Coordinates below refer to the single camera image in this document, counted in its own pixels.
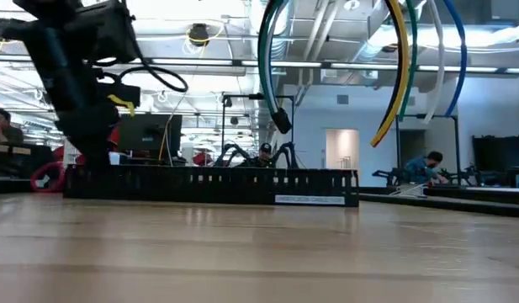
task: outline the computer monitor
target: computer monitor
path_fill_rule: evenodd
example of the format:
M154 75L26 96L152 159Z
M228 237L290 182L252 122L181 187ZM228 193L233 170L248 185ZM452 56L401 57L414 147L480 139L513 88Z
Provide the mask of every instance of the computer monitor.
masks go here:
M181 148L183 117L175 114L168 124L169 114L123 114L119 123L119 148L126 151L159 151L167 125L167 140L172 157ZM163 156L167 157L166 144Z

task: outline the ceiling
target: ceiling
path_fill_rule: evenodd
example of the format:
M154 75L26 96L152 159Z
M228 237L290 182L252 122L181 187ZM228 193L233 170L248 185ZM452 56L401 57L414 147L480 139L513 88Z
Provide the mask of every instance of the ceiling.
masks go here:
M277 54L274 60L304 60L306 44L321 1L329 0L293 0L290 3L287 18L282 17L278 22L281 33L274 42ZM97 1L83 2L88 5ZM130 10L137 18L134 22L135 31L146 57L205 60L255 60L257 24L261 22L262 7L265 2L262 0L128 0ZM335 2L330 1L327 15L333 10ZM463 19L469 24L468 40L476 45L471 49L470 65L519 67L519 42L507 40L506 43L498 45L485 43L491 38L497 40L495 39L497 35L492 36L493 33L519 25L519 0L506 0L500 3L498 0L482 0L481 8L478 9L474 9L474 2L471 0L454 2ZM337 11L328 33L328 41L320 48L315 61L355 61L370 64L397 62L395 52L381 51L382 45L389 44L392 39L395 41L393 29L388 23L385 5L380 0L360 0L358 3L356 9L341 8ZM442 2L437 1L437 4L441 19L445 23L445 32L452 35L447 35L448 41L455 41L457 33L452 26L451 18ZM12 0L0 0L0 17L31 19L30 15L19 11ZM424 7L419 24L419 36L424 37L422 38L424 40L422 43L418 40L420 46L418 63L422 65L436 65L437 61L437 51L433 45L433 37L436 37L436 34L430 22ZM204 49L192 46L186 37L187 30L192 24L197 23L207 24L210 36L215 37ZM459 61L457 46L455 43L447 46L449 46L447 65L457 66ZM27 55L27 51L21 43L0 43L0 56L6 55ZM109 71L118 72L126 67L114 66ZM198 145L210 144L214 149L219 150L220 136L214 130L219 129L223 122L221 95L222 93L259 92L256 68L171 66L171 69L187 80L190 86L188 93L183 95L168 90L148 74L133 74L124 79L124 82L141 86L143 89L142 105L138 110L161 114L176 110L184 114L184 127L187 128L185 141ZM274 70L274 75L281 88L286 85L296 87L300 84L298 69L278 68ZM163 77L170 82L175 82L170 77ZM384 91L388 94L391 92L388 87L393 85L394 79L394 72L316 70L313 78L314 85L308 92L305 102L320 107L321 103L314 100L317 99L317 95L334 96L333 92L327 89L331 85L352 85L360 87L362 91L369 89L368 87L375 89L386 87ZM434 82L433 73L417 74L415 86L419 91L414 90L415 93L426 93L432 90ZM356 96L352 96L352 102L358 101L359 91L355 91ZM11 109L15 113L14 121L22 125L27 134L34 134L31 137L33 142L56 146L61 144L58 132L52 130L52 120L56 117L52 113L45 113L51 109L51 106L46 104L42 97L42 85L32 64L0 61L0 107ZM238 125L233 125L230 117L225 121L227 128L234 129L229 130L230 140L239 140L239 143L246 147L245 149L252 152L257 149L260 142L268 139L273 128L269 113L262 102L235 99L233 106L227 110L229 115L239 118ZM40 133L43 131L47 137L40 138Z

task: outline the workstation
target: workstation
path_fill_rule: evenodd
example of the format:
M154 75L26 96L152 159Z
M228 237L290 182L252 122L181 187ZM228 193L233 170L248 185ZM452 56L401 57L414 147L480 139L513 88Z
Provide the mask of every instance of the workstation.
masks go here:
M0 0L0 298L518 301L510 5Z

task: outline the white label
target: white label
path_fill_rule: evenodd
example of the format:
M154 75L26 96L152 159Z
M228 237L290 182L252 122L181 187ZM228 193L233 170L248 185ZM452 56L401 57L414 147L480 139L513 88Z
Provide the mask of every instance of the white label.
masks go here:
M275 203L311 204L311 205L345 205L345 197L340 196L300 196L277 194Z

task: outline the blue cable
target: blue cable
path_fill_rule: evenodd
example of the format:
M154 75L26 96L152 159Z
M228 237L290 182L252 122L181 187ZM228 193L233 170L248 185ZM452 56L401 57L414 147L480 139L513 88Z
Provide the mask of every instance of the blue cable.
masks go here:
M444 4L446 5L448 12L450 12L450 14L452 15L455 27L458 29L459 39L461 40L461 70L459 71L458 86L455 88L455 93L453 94L452 102L450 103L450 106L448 107L448 110L445 114L447 117L449 117L452 115L452 112L458 103L461 90L463 89L464 79L467 75L467 61L469 51L467 50L463 21L461 21L461 17L459 16L457 10L455 10L455 6L453 5L452 0L444 0Z

